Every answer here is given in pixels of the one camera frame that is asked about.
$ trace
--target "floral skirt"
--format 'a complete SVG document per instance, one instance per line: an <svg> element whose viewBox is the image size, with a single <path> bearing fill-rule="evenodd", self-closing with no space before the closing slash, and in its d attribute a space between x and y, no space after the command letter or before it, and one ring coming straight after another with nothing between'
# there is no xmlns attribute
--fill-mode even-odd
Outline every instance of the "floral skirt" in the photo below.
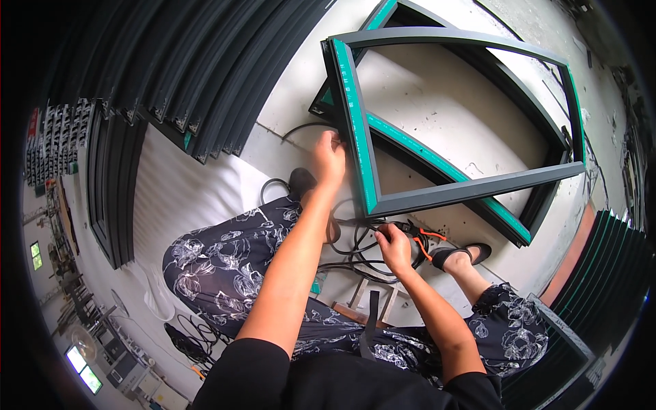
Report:
<svg viewBox="0 0 656 410"><path fill-rule="evenodd" d="M279 198L216 226L178 238L163 259L169 289L224 335L234 338L253 307L267 266L295 225L299 202ZM488 288L469 325L490 374L526 369L546 352L545 324L534 303L507 283ZM364 326L308 297L292 360L321 352L359 355ZM376 329L378 360L422 375L441 387L440 352L425 327Z"/></svg>

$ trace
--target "black shoe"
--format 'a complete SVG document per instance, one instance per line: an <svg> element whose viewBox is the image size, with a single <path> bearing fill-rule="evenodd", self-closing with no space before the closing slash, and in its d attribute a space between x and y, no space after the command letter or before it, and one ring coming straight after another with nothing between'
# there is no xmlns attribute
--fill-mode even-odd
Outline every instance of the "black shoe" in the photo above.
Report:
<svg viewBox="0 0 656 410"><path fill-rule="evenodd" d="M289 199L300 201L309 190L317 186L317 180L305 168L296 168L289 175Z"/></svg>
<svg viewBox="0 0 656 410"><path fill-rule="evenodd" d="M472 260L472 254L467 248L471 247L477 247L480 250L480 254L478 255L478 258L475 260ZM469 255L469 259L472 260L472 265L478 265L479 263L483 262L485 259L487 259L490 255L492 255L492 248L490 248L490 245L486 245L484 243L471 243L463 248L438 248L433 252L431 255L432 259L432 264L435 266L437 269L444 270L444 261L447 260L447 258L455 252L465 252L466 254Z"/></svg>

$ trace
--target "woman's left hand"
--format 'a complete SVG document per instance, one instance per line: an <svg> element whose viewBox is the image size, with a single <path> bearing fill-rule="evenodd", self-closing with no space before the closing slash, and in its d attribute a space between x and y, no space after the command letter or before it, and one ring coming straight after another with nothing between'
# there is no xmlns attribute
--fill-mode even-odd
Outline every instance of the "woman's left hand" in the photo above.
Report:
<svg viewBox="0 0 656 410"><path fill-rule="evenodd" d="M346 172L345 143L335 131L324 131L314 148L314 165L319 185L337 188Z"/></svg>

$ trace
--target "orange pliers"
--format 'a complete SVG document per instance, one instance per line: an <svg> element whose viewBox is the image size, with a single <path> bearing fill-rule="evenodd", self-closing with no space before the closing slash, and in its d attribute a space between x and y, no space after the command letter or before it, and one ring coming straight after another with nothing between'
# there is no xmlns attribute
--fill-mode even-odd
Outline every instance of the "orange pliers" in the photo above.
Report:
<svg viewBox="0 0 656 410"><path fill-rule="evenodd" d="M427 231L424 228L420 228L418 226L415 226L410 220L408 220L407 226L403 224L403 228L401 229L407 234L410 234L412 236L413 241L417 242L419 245L419 249L424 253L424 256L426 259L428 259L430 262L433 261L433 257L426 252L426 249L424 249L424 245L422 244L421 238L419 237L420 235L427 235L427 236L435 236L440 238L443 241L446 241L447 238L445 236L442 236L438 234L437 232L433 231Z"/></svg>

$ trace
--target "green protective film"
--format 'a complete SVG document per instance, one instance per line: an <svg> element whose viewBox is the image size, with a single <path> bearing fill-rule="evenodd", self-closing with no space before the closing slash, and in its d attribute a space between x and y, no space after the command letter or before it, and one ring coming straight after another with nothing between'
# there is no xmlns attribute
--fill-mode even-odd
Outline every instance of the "green protective film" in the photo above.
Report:
<svg viewBox="0 0 656 410"><path fill-rule="evenodd" d="M356 81L348 62L348 53L351 52L342 41L332 39L337 54L337 63L342 76L344 93L346 94L346 104L353 128L353 135L356 141L356 153L358 154L358 163L360 168L360 177L364 191L365 202L367 204L367 213L376 207L376 188L373 182L373 170L371 168L371 158L369 157L369 145L367 143L367 131L362 118L362 108L360 107L358 92L356 90Z"/></svg>
<svg viewBox="0 0 656 410"><path fill-rule="evenodd" d="M387 3L385 3L385 6L380 9L378 14L372 19L371 23L365 28L365 30L373 30L376 28L379 28L380 23L387 17L388 14L390 14L390 10L392 10L392 7L396 4L396 0L387 0Z"/></svg>
<svg viewBox="0 0 656 410"><path fill-rule="evenodd" d="M369 25L365 28L365 30L373 30L373 29L380 28L380 23L385 19L385 17L388 14L390 14L390 11L392 10L395 4L396 4L396 0L387 0L385 6L383 6L382 9L378 12L378 14L374 16L371 23L369 23ZM361 52L362 49L353 50L353 58L357 58ZM331 93L330 88L328 88L325 94L323 95L323 97L321 97L321 102L323 102L324 104L328 104L330 106L335 105L335 103L333 102L333 94Z"/></svg>
<svg viewBox="0 0 656 410"><path fill-rule="evenodd" d="M444 158L435 154L430 148L422 145L414 138L409 138L405 133L399 131L395 126L381 120L370 113L367 113L367 121L369 126L382 132L385 135L392 137L396 142L410 149L419 157L425 159L427 162L435 166L441 172L451 177L456 182L469 181L471 178L454 168L450 163L446 162ZM526 227L512 214L510 211L501 205L499 201L494 198L481 199L487 207L494 213L499 215L508 225L510 225L518 234L520 234L528 243L531 242L531 233Z"/></svg>
<svg viewBox="0 0 656 410"><path fill-rule="evenodd" d="M333 102L333 93L330 91L330 88L326 90L326 93L321 98L321 102L324 102L331 106L335 105L335 103Z"/></svg>
<svg viewBox="0 0 656 410"><path fill-rule="evenodd" d="M569 79L572 82L572 89L574 90L574 101L576 101L576 110L579 113L579 126L581 128L581 146L583 147L583 166L585 167L585 130L583 129L583 116L581 115L581 103L579 103L579 93L576 92L576 84L574 84L574 77L572 76L572 71L569 69L569 64L567 65L567 73L569 74Z"/></svg>
<svg viewBox="0 0 656 410"><path fill-rule="evenodd" d="M184 133L184 149L186 150L187 147L189 146L189 141L192 139L192 132L187 131Z"/></svg>

